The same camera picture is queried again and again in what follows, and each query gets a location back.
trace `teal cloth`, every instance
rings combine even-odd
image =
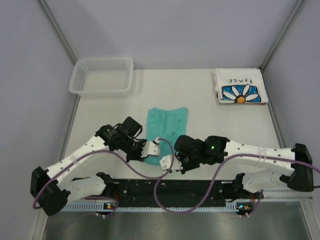
[[[175,145],[180,135],[186,134],[188,109],[181,107],[174,110],[162,110],[152,108],[148,111],[146,120],[146,139],[153,141],[156,137],[168,140],[172,146]],[[160,155],[158,157],[149,156],[145,163],[151,165],[160,165],[160,160],[167,155],[171,155],[168,144],[160,142]]]

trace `metal floor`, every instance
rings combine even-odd
[[[298,202],[262,202],[250,218],[216,212],[119,212],[105,220],[87,215],[65,227],[82,214],[50,217],[42,240],[311,240]]]

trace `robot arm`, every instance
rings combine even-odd
[[[175,142],[174,149],[178,153],[175,155],[173,166],[182,174],[199,168],[200,164],[220,164],[226,157],[236,154],[260,156],[260,158],[239,156],[231,160],[232,163],[265,169],[254,173],[237,174],[233,181],[235,191],[243,189],[256,193],[262,189],[285,186],[300,192],[314,190],[312,169],[299,164],[265,158],[266,156],[277,157],[312,165],[312,158],[303,144],[297,143],[294,148],[271,149],[238,143],[220,136],[209,136],[202,141],[182,135]],[[161,168],[166,170],[170,163],[171,157],[164,157],[160,162]]]
[[[77,179],[90,164],[101,158],[101,155],[93,154],[79,162],[76,160],[87,153],[99,150],[121,150],[126,153],[128,162],[130,160],[143,162],[148,156],[158,156],[160,154],[159,142],[157,140],[138,140],[136,137],[139,132],[142,132],[142,126],[131,117],[114,127],[102,126],[89,141],[65,159],[44,170],[41,167],[36,168],[31,177],[32,196],[36,198],[50,179],[72,163],[74,163],[72,167],[45,188],[38,200],[39,205],[48,216],[56,214],[69,202],[91,195],[106,194],[106,191],[110,189],[109,186],[113,185],[113,180],[109,175],[100,172],[95,176]]]

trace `laundry basket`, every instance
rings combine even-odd
[[[133,70],[130,57],[82,58],[74,66],[69,91],[86,98],[126,97]]]

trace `flower graphic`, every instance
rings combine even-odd
[[[234,85],[222,87],[222,99],[227,101],[234,101],[237,104],[260,103],[261,97],[259,96],[256,86],[247,85]]]

